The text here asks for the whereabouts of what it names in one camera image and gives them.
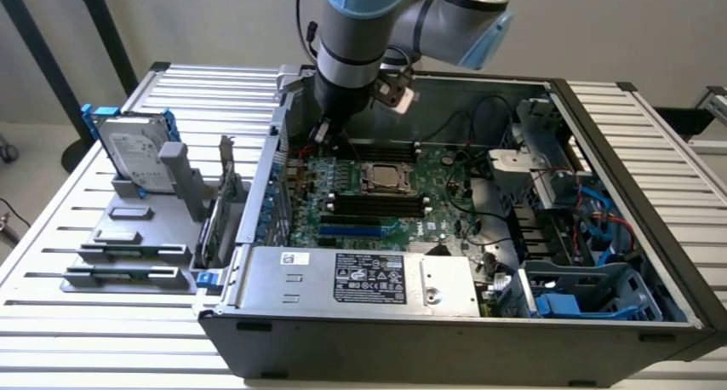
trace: gray plastic part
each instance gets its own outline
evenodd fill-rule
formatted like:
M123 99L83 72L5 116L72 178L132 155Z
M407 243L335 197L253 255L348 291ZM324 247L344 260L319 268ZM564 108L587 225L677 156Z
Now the gray plastic part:
M111 181L113 191L121 198L139 198L139 189L131 180L113 179Z
M124 246L124 250L117 248L115 244L83 244L77 251L80 258L85 262L112 262L119 259L159 259L163 262L185 263L192 258L192 253L184 244L160 244L157 247ZM143 251L156 249L156 258Z
M91 272L64 272L64 279L68 284L76 287L95 288L101 282L93 278Z
M159 151L159 159L172 172L172 185L177 198L184 200L192 220L204 220L204 180L199 170L189 166L187 145L179 141L167 141Z
M107 277L119 275L120 279L123 279L121 275L127 275L127 271L123 269L119 269L115 273L116 268L92 266L76 266L73 268L72 271L64 272L64 279L73 288L97 288L107 284L119 284L119 282L104 278L103 275ZM189 288L189 281L177 267L149 267L147 269L149 271L145 280L148 285L165 290L187 290ZM96 270L105 272L103 275L96 276Z
M167 288L179 290L189 286L184 274L181 273L177 267L152 267L156 271L169 271L172 272L157 272L149 274L149 282L159 288Z
M93 234L93 241L97 243L137 244L141 242L141 235L136 231L97 230Z
M109 210L112 220L151 220L153 214L155 211L148 205L111 207Z

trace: aluminum extrusion table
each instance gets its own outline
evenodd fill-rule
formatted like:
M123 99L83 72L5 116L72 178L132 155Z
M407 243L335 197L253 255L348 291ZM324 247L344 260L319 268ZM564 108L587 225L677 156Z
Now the aluminum extrusion table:
M172 108L189 160L209 178L220 174L219 136L233 135L236 169L249 178L277 105L276 76L276 70L172 64L149 72L124 108L137 112ZM569 84L727 304L722 182L637 93L623 92L612 83ZM193 296L60 290L61 272L113 196L112 176L96 143L0 267L0 388L361 387L232 376L196 322ZM691 363L655 364L612 388L726 389L727 347Z

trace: capacitor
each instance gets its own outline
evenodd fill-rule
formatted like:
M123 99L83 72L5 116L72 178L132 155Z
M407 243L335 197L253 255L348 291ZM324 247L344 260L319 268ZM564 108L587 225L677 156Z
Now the capacitor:
M455 160L449 156L444 156L440 159L440 163L444 167L452 167L452 164L455 164Z
M477 235L479 232L481 231L481 221L477 219L473 223L472 223L472 235Z
M272 197L263 200L263 209L267 209L267 210L272 209Z
M485 267L485 262L483 260L479 260L477 266L475 267L475 272L480 273L484 267Z
M463 222L459 220L455 221L455 237L463 237Z
M456 195L456 191L459 190L459 183L453 180L448 181L447 185L444 186L444 189L449 193L449 195L453 197Z

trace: gray plastic bracket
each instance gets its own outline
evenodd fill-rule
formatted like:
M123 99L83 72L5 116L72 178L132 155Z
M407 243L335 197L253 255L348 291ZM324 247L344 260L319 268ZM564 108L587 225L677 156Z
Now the gray plastic bracket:
M172 172L173 190L184 200L189 216L195 222L204 221L204 180L199 170L189 166L187 145L180 141L167 141L159 151L159 159Z
M111 181L113 191L121 198L140 198L139 190L135 183L131 180L113 179Z
M113 262L117 259L159 259L167 263L187 263L192 252L184 244L160 244L159 246L132 246L116 244L83 244L77 250L80 258L88 263Z
M141 235L136 231L96 230L93 241L112 244L139 244L141 242Z
M112 220L151 220L155 211L148 205L111 207L109 217Z

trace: warning label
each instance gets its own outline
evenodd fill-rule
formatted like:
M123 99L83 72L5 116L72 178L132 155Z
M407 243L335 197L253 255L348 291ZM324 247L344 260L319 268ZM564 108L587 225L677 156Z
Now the warning label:
M401 255L336 254L333 299L337 302L407 303Z

